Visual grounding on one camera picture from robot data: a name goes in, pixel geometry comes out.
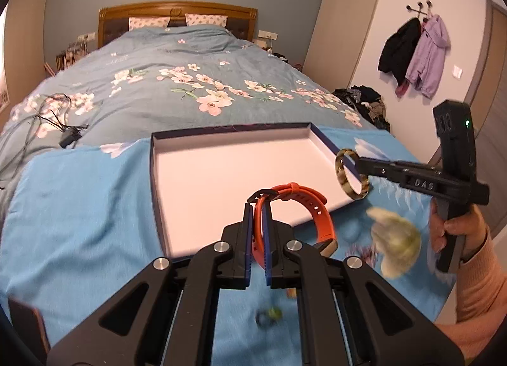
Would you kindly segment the person's right hand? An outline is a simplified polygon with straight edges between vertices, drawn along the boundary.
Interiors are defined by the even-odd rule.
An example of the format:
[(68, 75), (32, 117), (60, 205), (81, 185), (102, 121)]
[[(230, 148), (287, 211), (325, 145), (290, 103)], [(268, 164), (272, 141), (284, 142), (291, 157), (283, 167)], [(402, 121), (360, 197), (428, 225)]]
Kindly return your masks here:
[(434, 252), (441, 252), (445, 248), (446, 234), (464, 236), (462, 260), (472, 258), (482, 248), (488, 234), (487, 224), (477, 205), (471, 205), (469, 211), (463, 216), (444, 221), (437, 213), (437, 200), (433, 199), (429, 224), (431, 247)]

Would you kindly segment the orange sleeve forearm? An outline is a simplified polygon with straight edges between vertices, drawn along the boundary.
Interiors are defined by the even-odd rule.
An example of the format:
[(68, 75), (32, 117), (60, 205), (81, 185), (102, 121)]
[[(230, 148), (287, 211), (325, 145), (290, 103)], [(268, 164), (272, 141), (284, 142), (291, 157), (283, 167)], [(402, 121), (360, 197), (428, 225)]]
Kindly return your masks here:
[(455, 324), (438, 328), (461, 349), (466, 360), (476, 359), (506, 317), (506, 273), (490, 236), (458, 270), (455, 312)]

